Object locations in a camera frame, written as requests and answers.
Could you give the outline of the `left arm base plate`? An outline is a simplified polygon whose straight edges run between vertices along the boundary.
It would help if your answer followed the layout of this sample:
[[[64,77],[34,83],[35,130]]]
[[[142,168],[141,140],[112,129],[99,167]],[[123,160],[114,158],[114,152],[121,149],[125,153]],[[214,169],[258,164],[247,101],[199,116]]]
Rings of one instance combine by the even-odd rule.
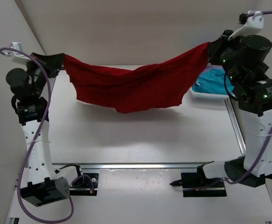
[[[70,187],[71,196],[96,196],[98,193],[99,173],[86,173]]]

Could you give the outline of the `white plastic basket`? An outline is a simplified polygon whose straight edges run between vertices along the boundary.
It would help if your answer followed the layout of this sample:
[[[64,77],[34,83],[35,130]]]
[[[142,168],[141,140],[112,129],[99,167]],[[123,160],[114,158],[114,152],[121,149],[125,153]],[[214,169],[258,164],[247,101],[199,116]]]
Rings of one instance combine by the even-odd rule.
[[[224,101],[225,99],[229,98],[228,95],[194,92],[192,89],[192,86],[189,90],[190,90],[192,99],[200,99],[200,100],[206,100],[206,101]]]

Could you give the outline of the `left side aluminium rail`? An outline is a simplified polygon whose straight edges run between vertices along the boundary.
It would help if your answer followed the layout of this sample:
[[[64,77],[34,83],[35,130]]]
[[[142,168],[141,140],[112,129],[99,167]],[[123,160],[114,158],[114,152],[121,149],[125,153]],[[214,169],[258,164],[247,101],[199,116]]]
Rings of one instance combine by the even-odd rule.
[[[19,220],[18,217],[6,217],[4,224],[18,224]]]

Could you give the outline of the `teal t shirt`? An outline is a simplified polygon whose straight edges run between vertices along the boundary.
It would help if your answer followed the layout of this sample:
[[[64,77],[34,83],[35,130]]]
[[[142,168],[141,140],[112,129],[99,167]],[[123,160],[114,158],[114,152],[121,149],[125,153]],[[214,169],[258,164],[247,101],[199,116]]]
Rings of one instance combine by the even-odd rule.
[[[195,83],[192,85],[194,92],[227,95],[224,87],[225,71],[213,68],[202,72]]]

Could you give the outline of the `purple t shirt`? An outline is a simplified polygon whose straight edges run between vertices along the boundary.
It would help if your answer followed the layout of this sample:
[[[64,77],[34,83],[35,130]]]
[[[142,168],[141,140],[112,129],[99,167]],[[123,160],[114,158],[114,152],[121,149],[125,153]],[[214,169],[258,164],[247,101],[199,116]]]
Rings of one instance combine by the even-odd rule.
[[[223,69],[222,66],[219,65],[207,65],[206,68],[204,70],[211,70],[211,69]]]

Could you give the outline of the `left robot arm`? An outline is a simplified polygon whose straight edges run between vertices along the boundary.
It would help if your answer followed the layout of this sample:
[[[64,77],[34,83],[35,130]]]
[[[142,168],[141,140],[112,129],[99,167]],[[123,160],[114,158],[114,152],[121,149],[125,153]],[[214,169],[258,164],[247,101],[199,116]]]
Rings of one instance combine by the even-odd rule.
[[[24,132],[30,152],[27,186],[20,189],[21,198],[36,207],[69,197],[68,182],[58,177],[49,150],[49,116],[45,113],[47,99],[42,97],[46,79],[33,61],[27,69],[15,68],[6,75],[6,82],[14,94],[12,106]]]

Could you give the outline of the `aluminium table edge rail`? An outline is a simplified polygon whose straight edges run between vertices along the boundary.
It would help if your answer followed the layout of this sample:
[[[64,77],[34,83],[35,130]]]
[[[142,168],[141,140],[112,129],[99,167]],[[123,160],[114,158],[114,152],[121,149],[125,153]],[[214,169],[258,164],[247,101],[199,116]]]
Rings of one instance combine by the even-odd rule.
[[[78,163],[82,169],[196,169],[207,162]]]

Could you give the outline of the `right side aluminium rail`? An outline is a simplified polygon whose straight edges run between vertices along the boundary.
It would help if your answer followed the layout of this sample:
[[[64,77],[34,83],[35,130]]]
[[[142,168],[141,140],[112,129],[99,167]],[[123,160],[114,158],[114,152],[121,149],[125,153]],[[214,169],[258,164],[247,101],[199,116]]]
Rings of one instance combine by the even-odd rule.
[[[231,124],[232,124],[233,130],[234,130],[234,133],[235,133],[238,145],[239,145],[240,152],[242,155],[244,155],[245,150],[246,150],[246,146],[245,146],[244,137],[243,137],[242,131],[240,129],[239,122],[238,122],[234,107],[232,105],[232,101],[228,98],[224,102],[225,102],[225,105],[226,105],[226,108],[227,108],[227,111],[228,111],[228,114],[229,114],[229,117],[231,120]]]

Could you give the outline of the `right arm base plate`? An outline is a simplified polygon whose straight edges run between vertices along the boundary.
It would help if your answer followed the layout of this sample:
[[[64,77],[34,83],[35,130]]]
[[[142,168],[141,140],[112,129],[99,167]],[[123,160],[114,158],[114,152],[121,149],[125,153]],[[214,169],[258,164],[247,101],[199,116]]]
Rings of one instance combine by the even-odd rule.
[[[170,183],[182,187],[183,197],[226,197],[227,192],[220,178],[202,179],[197,173],[181,173],[181,179]]]

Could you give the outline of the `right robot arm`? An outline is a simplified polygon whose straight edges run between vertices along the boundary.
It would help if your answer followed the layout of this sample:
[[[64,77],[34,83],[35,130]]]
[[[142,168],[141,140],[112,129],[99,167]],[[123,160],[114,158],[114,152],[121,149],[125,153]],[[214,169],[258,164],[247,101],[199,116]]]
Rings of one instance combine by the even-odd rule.
[[[264,59],[272,42],[260,35],[223,34],[208,47],[208,60],[221,65],[233,85],[233,96],[245,126],[245,154],[229,161],[197,167],[196,182],[203,187],[219,181],[258,187],[272,179],[272,79]]]

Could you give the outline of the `red t shirt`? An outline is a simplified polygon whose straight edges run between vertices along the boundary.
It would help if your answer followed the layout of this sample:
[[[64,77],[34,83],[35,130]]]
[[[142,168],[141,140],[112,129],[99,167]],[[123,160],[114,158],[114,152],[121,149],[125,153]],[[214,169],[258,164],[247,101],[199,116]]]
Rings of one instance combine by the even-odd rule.
[[[77,100],[131,113],[179,106],[208,65],[208,43],[163,63],[135,70],[95,66],[66,55],[63,65]]]

